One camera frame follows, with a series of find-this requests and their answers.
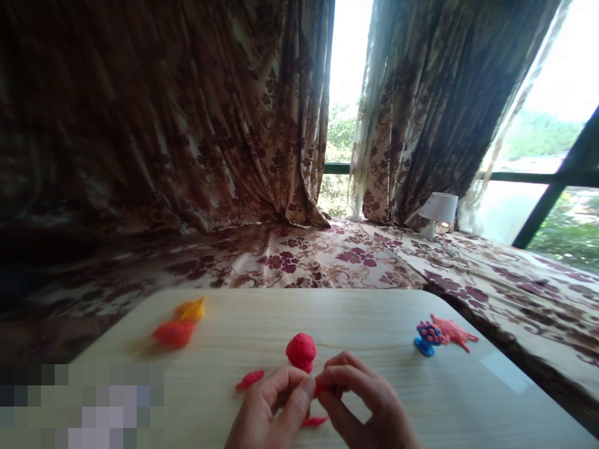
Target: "floral bedspread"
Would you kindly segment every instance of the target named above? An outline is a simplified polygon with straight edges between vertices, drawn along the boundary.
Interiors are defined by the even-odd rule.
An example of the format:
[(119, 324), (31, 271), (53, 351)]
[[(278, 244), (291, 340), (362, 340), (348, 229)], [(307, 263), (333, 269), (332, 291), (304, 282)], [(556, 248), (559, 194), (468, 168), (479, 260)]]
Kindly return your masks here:
[[(423, 241), (364, 226), (589, 430), (599, 429), (599, 277), (528, 251), (455, 232)], [(475, 356), (476, 344), (470, 345)]]
[(344, 287), (422, 289), (424, 278), (390, 239), (364, 225), (264, 223), (213, 234), (121, 239), (92, 260), (51, 268), (56, 282), (29, 298), (32, 316), (0, 326), (0, 359), (68, 362), (137, 304), (172, 288)]

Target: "wood grain surface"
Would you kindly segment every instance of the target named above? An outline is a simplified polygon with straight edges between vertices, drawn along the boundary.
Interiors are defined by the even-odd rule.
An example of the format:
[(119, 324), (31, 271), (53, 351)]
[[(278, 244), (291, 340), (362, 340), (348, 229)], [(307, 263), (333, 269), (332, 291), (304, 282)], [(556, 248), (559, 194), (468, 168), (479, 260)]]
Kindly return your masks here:
[[(206, 316), (190, 345), (164, 351), (148, 338), (173, 309), (207, 296)], [(597, 447), (598, 442), (481, 336), (467, 354), (455, 344), (423, 357), (413, 344), (429, 314), (481, 336), (442, 299), (422, 292), (359, 289), (214, 289), (164, 291), (147, 299), (70, 367), (87, 385), (127, 383), (152, 373), (163, 407), (152, 407), (158, 447), (221, 448), (243, 400), (235, 384), (250, 371), (287, 364), (285, 347), (312, 335), (313, 374), (344, 349), (379, 371), (397, 390), (428, 448)], [(360, 419), (369, 416), (344, 396)], [(324, 415), (318, 401), (313, 415)], [(345, 447), (328, 422), (300, 432), (296, 447)]]

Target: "window frame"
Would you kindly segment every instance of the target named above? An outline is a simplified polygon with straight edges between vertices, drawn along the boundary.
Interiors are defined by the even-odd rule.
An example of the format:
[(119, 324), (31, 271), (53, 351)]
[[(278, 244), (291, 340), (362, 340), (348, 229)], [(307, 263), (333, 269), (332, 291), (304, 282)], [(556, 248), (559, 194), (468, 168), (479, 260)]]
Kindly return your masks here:
[[(324, 174), (349, 175), (349, 167), (348, 163), (325, 163)], [(555, 173), (494, 171), (490, 179), (548, 185), (512, 243), (526, 249), (567, 187), (599, 188), (599, 106)]]

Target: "small lamp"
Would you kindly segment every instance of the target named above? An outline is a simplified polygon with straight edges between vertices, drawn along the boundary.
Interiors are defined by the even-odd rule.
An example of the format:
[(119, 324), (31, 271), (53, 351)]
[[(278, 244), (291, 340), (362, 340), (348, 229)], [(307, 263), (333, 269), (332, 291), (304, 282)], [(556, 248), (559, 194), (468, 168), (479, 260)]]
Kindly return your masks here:
[(453, 222), (457, 209), (457, 196), (448, 193), (433, 192), (418, 215), (430, 219), (429, 224), (420, 231), (422, 238), (432, 239), (435, 234), (435, 221)]

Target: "green foliage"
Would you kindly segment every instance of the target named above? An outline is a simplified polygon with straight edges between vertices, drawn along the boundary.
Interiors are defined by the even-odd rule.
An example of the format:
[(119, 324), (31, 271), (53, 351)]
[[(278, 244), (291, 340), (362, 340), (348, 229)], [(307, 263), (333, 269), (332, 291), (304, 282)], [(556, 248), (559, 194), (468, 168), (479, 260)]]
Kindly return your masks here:
[(594, 216), (582, 221), (572, 214), (573, 198), (565, 192), (527, 249), (575, 268), (599, 274), (599, 196), (585, 203)]
[[(327, 162), (350, 162), (355, 129), (356, 117), (349, 112), (348, 105), (331, 108), (326, 134)], [(348, 186), (349, 175), (323, 176), (318, 206), (333, 217), (348, 215)]]
[(329, 127), (326, 132), (326, 161), (349, 163), (356, 131), (356, 117), (349, 106), (335, 105), (329, 111)]
[(504, 145), (510, 159), (567, 153), (583, 127), (584, 123), (564, 122), (548, 113), (521, 110)]
[(325, 175), (320, 186), (318, 206), (330, 216), (345, 217), (349, 214), (349, 175)]

